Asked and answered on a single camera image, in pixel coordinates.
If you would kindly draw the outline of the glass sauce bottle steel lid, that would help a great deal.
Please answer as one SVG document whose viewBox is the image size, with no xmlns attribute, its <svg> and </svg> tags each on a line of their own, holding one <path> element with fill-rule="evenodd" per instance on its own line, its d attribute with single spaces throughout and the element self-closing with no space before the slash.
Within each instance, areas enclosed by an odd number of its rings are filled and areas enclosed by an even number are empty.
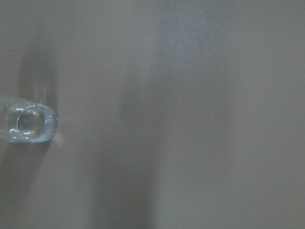
<svg viewBox="0 0 305 229">
<path fill-rule="evenodd" d="M 56 133 L 56 113 L 40 103 L 0 94 L 0 141 L 43 143 Z"/>
</svg>

